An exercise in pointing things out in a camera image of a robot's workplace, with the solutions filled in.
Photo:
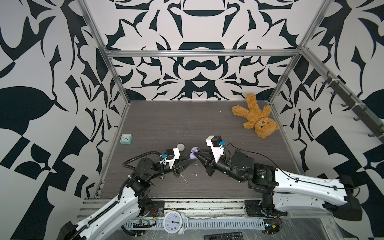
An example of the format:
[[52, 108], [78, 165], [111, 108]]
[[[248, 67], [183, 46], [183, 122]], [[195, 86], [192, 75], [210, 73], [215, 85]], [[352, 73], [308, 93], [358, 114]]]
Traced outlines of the white earbud charging case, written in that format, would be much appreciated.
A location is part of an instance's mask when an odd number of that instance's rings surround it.
[[177, 148], [179, 149], [180, 152], [185, 150], [185, 145], [184, 144], [178, 144]]

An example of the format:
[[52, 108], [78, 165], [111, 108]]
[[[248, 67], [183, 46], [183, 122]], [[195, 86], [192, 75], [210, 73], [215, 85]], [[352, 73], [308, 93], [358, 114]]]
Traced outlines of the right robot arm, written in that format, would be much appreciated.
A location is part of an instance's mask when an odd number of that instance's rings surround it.
[[249, 189], [263, 195], [262, 210], [287, 212], [292, 209], [316, 209], [329, 212], [346, 221], [360, 221], [363, 210], [354, 196], [354, 183], [349, 176], [319, 179], [283, 171], [275, 166], [258, 164], [241, 150], [226, 158], [223, 147], [194, 147], [190, 157], [198, 159], [209, 176], [219, 171]]

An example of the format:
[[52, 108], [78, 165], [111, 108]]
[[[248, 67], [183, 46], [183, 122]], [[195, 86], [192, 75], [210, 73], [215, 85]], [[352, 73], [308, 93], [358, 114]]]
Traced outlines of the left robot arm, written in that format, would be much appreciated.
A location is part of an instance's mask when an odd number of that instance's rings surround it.
[[129, 220], [150, 212], [152, 201], [148, 197], [152, 179], [171, 173], [181, 175], [195, 160], [181, 156], [178, 149], [165, 154], [149, 151], [131, 158], [123, 167], [133, 172], [123, 182], [119, 193], [107, 204], [76, 224], [68, 222], [59, 231], [59, 240], [105, 240]]

